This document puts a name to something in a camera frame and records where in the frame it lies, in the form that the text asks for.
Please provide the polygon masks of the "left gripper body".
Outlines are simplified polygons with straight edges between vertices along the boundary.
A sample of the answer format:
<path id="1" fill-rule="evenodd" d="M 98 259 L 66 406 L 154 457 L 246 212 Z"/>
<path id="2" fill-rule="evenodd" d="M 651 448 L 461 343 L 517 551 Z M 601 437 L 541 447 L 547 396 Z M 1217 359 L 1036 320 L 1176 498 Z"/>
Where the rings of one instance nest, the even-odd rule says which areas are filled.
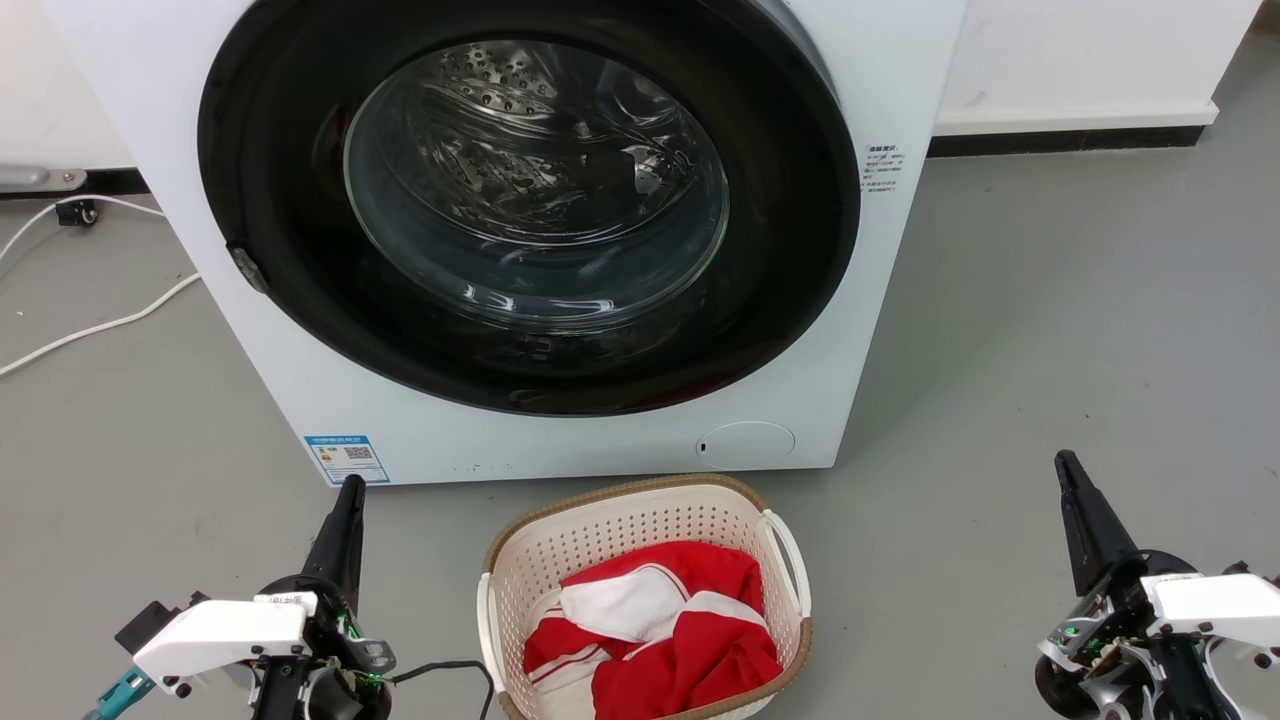
<path id="1" fill-rule="evenodd" d="M 343 589 L 320 577 L 293 575 L 262 588 L 268 600 L 303 600 L 315 610 L 303 620 L 301 646 L 261 653 L 250 662 L 252 719 L 388 719 L 390 691 L 384 676 L 396 667 L 385 641 L 358 628 Z"/>

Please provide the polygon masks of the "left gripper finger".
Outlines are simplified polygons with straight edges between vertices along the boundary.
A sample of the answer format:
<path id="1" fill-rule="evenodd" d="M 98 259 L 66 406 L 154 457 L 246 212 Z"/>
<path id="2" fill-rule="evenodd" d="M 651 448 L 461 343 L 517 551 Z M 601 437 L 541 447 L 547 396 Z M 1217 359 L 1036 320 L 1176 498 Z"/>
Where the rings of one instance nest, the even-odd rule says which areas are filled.
<path id="1" fill-rule="evenodd" d="M 337 523 L 334 582 L 351 612 L 358 611 L 366 489 L 367 483 L 364 477 L 346 477 L 334 506 Z"/>
<path id="2" fill-rule="evenodd" d="M 351 600 L 353 479 L 346 478 L 300 573 L 300 589 Z"/>

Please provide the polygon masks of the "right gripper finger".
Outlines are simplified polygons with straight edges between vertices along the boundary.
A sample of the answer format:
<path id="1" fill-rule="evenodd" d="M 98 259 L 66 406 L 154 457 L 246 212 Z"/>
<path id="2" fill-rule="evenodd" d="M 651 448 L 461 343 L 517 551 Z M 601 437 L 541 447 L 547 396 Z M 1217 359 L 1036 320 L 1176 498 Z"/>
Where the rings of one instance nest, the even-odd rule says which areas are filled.
<path id="1" fill-rule="evenodd" d="M 1101 493 L 1074 451 L 1057 451 L 1053 466 L 1060 487 L 1073 587 L 1076 597 L 1083 598 L 1111 564 L 1105 533 L 1100 534 L 1094 525 L 1093 511 L 1098 509 Z"/>
<path id="2" fill-rule="evenodd" d="M 1116 564 L 1124 564 L 1134 557 L 1140 556 L 1140 551 L 1137 543 L 1133 541 L 1126 528 L 1120 521 L 1117 514 L 1114 511 L 1110 502 L 1106 500 L 1105 495 L 1101 493 L 1098 501 L 1098 509 L 1093 511 L 1094 525 L 1098 528 L 1100 534 L 1105 533 L 1107 542 L 1107 551 L 1111 564 L 1107 571 L 1110 571 Z"/>

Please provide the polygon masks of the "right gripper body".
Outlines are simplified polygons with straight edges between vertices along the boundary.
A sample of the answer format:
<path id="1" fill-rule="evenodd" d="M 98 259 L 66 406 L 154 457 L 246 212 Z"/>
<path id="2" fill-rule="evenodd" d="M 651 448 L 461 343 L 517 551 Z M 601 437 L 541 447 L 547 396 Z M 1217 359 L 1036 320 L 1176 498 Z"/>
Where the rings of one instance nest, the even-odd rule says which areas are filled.
<path id="1" fill-rule="evenodd" d="M 1070 552 L 1079 596 L 1071 612 L 1039 643 L 1034 682 L 1044 703 L 1065 719 L 1239 719 L 1211 666 L 1222 639 L 1207 626 L 1175 635 L 1153 629 L 1144 579 L 1188 579 L 1192 565 L 1140 550 L 1128 565 Z"/>

